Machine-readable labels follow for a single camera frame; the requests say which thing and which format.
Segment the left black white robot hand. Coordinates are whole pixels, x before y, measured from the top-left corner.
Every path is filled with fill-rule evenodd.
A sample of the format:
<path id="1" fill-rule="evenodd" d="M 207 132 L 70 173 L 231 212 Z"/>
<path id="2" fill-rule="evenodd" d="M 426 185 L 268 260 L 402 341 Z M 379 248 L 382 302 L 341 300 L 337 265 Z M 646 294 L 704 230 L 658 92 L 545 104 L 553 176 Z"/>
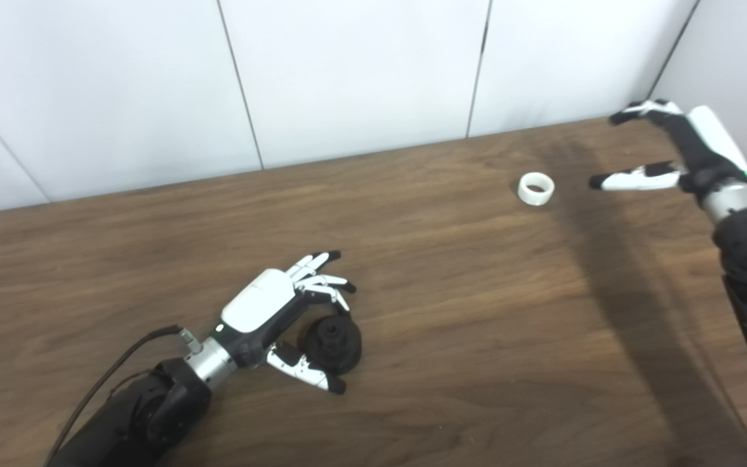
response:
<path id="1" fill-rule="evenodd" d="M 237 368 L 266 363 L 321 390 L 345 393 L 346 385 L 338 376 L 281 341 L 282 334 L 312 305 L 329 304 L 338 315 L 350 315 L 343 293 L 355 293 L 355 284 L 320 271 L 340 257 L 338 250 L 311 252 L 288 269 L 264 270 L 232 298 L 211 334 L 228 353 L 228 362 Z"/>

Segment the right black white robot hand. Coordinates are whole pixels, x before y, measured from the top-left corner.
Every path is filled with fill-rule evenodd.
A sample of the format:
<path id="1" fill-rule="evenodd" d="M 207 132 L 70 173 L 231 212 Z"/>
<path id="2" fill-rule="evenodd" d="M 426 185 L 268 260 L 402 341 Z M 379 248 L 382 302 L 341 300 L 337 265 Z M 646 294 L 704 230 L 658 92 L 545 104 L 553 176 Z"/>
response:
<path id="1" fill-rule="evenodd" d="M 747 184 L 747 160 L 726 127 L 708 106 L 684 112 L 665 99 L 632 101 L 608 118 L 610 125 L 646 119 L 666 133 L 678 154 L 675 162 L 646 163 L 633 169 L 596 174 L 595 190 L 679 188 L 697 198 L 731 180 Z"/>

